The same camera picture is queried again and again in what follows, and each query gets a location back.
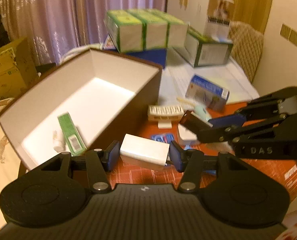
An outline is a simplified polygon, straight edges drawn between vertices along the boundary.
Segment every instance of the metal screw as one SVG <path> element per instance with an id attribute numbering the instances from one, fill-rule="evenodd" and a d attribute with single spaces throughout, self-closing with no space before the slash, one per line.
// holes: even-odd
<path id="1" fill-rule="evenodd" d="M 196 188 L 195 184 L 192 182 L 184 182 L 180 185 L 182 190 L 190 191 Z"/>
<path id="2" fill-rule="evenodd" d="M 235 138 L 233 139 L 233 142 L 238 142 L 239 140 L 240 140 L 239 137 L 235 137 Z"/>
<path id="3" fill-rule="evenodd" d="M 96 182 L 93 184 L 93 189 L 101 191 L 108 188 L 108 184 L 106 182 Z"/>

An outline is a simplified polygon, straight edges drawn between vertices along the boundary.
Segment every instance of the white tablecloth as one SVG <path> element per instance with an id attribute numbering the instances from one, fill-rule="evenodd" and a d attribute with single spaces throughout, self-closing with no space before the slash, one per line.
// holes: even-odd
<path id="1" fill-rule="evenodd" d="M 193 68 L 177 52 L 169 50 L 162 73 L 159 105 L 177 105 L 176 97 L 185 97 L 191 77 L 197 74 L 230 91 L 228 104 L 250 101 L 259 94 L 242 68 L 230 59 L 226 65 Z"/>

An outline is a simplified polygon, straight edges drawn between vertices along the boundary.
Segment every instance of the white bottle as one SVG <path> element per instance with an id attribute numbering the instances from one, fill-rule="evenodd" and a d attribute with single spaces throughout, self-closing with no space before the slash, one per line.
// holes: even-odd
<path id="1" fill-rule="evenodd" d="M 62 130 L 53 131 L 53 149 L 58 152 L 65 151 L 65 140 Z"/>

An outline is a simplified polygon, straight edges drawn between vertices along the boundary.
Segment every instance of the orange tablecloth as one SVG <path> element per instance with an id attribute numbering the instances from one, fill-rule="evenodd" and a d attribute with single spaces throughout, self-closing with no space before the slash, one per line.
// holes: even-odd
<path id="1" fill-rule="evenodd" d="M 227 105 L 223 113 L 217 113 L 209 110 L 213 118 L 227 114 L 232 114 L 236 109 L 246 106 L 246 103 L 238 103 Z M 157 123 L 146 122 L 138 133 L 143 138 L 151 138 L 151 135 L 161 133 L 172 133 L 177 141 L 177 125 L 173 124 L 172 129 L 160 130 Z M 206 155 L 217 155 L 217 151 L 211 150 L 205 144 L 194 146 L 198 150 L 203 151 Z M 284 185 L 290 193 L 291 200 L 297 196 L 297 166 L 295 161 L 267 161 L 267 160 L 249 160 L 244 159 L 253 167 L 259 169 L 266 175 L 275 179 Z M 178 173 L 174 166 L 166 167 L 164 171 L 153 171 L 139 166 L 123 163 L 119 159 L 118 164 L 113 172 L 108 174 L 112 188 L 116 183 L 134 183 L 134 184 L 160 184 L 172 183 L 177 187 L 181 180 L 182 173 Z M 201 187 L 207 186 L 216 178 L 208 173 L 203 173 Z"/>

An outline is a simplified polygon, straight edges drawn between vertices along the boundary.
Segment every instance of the wall switch plate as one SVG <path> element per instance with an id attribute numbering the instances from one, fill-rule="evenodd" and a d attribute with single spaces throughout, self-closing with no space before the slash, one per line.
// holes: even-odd
<path id="1" fill-rule="evenodd" d="M 289 41 L 292 42 L 297 47 L 297 31 L 291 30 Z"/>
<path id="2" fill-rule="evenodd" d="M 292 30 L 291 27 L 288 27 L 287 25 L 282 24 L 280 35 L 288 40 L 291 30 Z"/>

